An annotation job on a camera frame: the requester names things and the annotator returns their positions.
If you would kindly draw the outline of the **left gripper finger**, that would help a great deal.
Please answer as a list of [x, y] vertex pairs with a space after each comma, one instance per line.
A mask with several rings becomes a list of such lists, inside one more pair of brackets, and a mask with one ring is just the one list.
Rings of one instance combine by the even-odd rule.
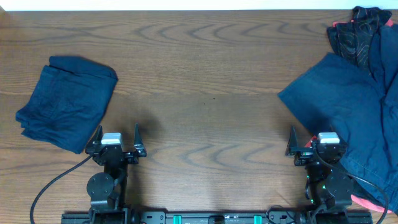
[[96, 146], [101, 144], [102, 137], [103, 128], [102, 125], [99, 125], [92, 138], [88, 141], [88, 150], [95, 150]]
[[139, 124], [136, 123], [134, 126], [134, 147], [136, 151], [143, 151], [144, 144], [142, 142], [141, 134], [139, 132]]

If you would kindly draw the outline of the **dark blue denim shorts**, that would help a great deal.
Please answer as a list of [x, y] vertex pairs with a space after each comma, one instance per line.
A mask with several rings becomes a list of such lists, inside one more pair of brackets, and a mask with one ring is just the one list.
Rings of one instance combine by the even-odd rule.
[[369, 69], [335, 54], [282, 90], [278, 97], [311, 133], [333, 128], [348, 148], [340, 164], [365, 179], [373, 203], [397, 211], [397, 25], [373, 37]]

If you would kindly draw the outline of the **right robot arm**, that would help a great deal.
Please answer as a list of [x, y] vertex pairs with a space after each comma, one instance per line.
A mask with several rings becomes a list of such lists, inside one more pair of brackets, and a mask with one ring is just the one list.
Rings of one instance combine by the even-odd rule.
[[348, 223], [346, 208], [352, 204], [353, 180], [335, 166], [346, 144], [335, 132], [319, 133], [307, 146], [299, 146], [291, 127], [286, 156], [307, 172], [305, 196], [312, 207], [294, 215], [294, 223]]

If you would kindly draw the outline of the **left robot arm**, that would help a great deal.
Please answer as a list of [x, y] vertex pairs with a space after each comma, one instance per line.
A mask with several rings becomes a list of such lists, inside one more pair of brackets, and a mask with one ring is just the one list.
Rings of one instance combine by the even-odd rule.
[[103, 133], [99, 126], [85, 147], [85, 152], [99, 165], [102, 172], [93, 175], [86, 190], [91, 198], [90, 223], [140, 223], [140, 215], [126, 205], [128, 166], [139, 163], [147, 152], [139, 125], [134, 127], [134, 148], [124, 150], [121, 133]]

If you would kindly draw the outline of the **folded dark blue garment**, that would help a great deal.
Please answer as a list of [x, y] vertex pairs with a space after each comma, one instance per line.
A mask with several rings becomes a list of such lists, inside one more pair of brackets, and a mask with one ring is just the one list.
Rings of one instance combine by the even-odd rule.
[[80, 154], [100, 124], [118, 76], [78, 56], [51, 56], [29, 102], [16, 113], [22, 135]]

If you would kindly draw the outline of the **black red-trimmed shorts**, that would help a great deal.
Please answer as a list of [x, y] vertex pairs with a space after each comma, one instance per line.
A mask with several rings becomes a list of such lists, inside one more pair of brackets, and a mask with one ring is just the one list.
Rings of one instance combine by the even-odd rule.
[[358, 205], [367, 208], [368, 210], [374, 211], [374, 212], [384, 212], [384, 207], [380, 207], [378, 205], [373, 204], [369, 200], [356, 197], [355, 195], [351, 195], [351, 199], [353, 202], [357, 203]]

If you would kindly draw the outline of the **black patterned garment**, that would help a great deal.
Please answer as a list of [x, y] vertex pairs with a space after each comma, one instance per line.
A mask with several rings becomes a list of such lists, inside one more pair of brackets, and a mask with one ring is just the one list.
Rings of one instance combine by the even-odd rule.
[[392, 12], [378, 7], [356, 6], [348, 22], [334, 22], [326, 32], [335, 54], [369, 70], [369, 49], [373, 36], [384, 25], [392, 25]]

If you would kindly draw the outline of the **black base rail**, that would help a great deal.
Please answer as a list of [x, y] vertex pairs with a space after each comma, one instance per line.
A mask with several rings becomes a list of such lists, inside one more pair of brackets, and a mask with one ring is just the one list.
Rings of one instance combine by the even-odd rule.
[[167, 213], [143, 212], [128, 217], [122, 213], [89, 215], [63, 214], [62, 224], [137, 223], [137, 224], [372, 224], [369, 212], [318, 213], [315, 218], [304, 212], [271, 210], [267, 213]]

